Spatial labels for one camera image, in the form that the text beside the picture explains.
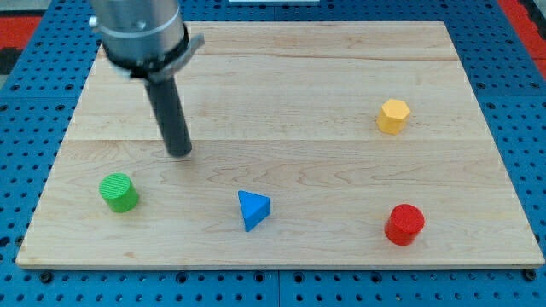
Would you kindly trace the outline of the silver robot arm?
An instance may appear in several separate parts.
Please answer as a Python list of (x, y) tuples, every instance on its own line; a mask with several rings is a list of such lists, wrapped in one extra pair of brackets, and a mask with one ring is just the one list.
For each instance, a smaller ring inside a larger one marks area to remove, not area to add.
[(160, 83), (186, 66), (205, 44), (189, 35), (177, 0), (91, 0), (90, 27), (107, 58), (133, 78)]

